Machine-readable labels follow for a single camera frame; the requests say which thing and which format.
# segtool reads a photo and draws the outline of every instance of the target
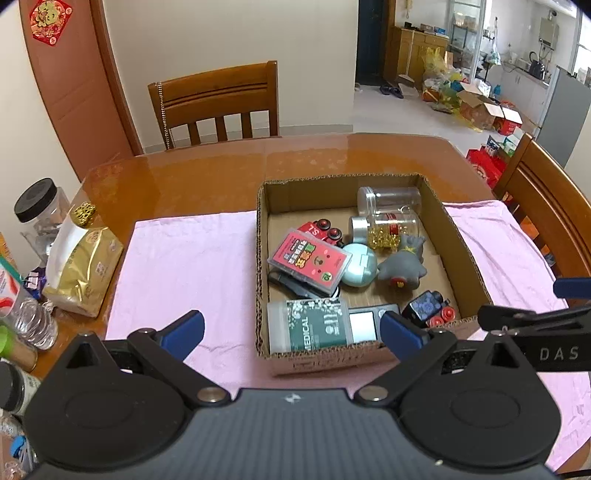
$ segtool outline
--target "window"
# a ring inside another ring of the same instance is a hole
[[[579,10],[580,34],[579,41],[575,46],[573,73],[579,69],[587,71],[591,67],[591,20]]]

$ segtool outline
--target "pink cloth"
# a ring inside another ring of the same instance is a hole
[[[537,311],[562,308],[552,295],[551,271],[502,204],[449,205],[448,210],[495,303]],[[254,348],[255,223],[255,212],[138,222],[106,337],[125,338],[139,327],[160,329],[199,309],[206,319],[205,337],[185,362],[232,395],[241,387],[345,387],[351,393],[390,369],[392,363],[271,376]],[[591,436],[589,377],[544,374],[543,380],[563,418],[548,460],[557,468]]]

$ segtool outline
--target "red bag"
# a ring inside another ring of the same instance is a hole
[[[485,147],[480,150],[468,150],[466,158],[472,164],[476,173],[493,189],[505,170],[505,163],[500,158],[491,157],[486,153]]]

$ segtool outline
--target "wooden tabletop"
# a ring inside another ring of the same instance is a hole
[[[278,137],[178,148],[100,166],[86,177],[79,196],[97,206],[127,246],[138,220],[254,210],[264,180],[343,173],[421,173],[443,202],[493,198],[448,141],[392,134]],[[40,353],[34,375],[44,377],[77,333],[94,331],[105,337],[122,264],[96,319],[62,314],[57,342]]]

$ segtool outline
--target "black lid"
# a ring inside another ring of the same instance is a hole
[[[18,409],[21,398],[22,378],[14,365],[0,362],[0,408],[6,411]]]
[[[42,179],[31,185],[14,204],[14,213],[21,223],[33,220],[45,210],[57,195],[52,179]]]

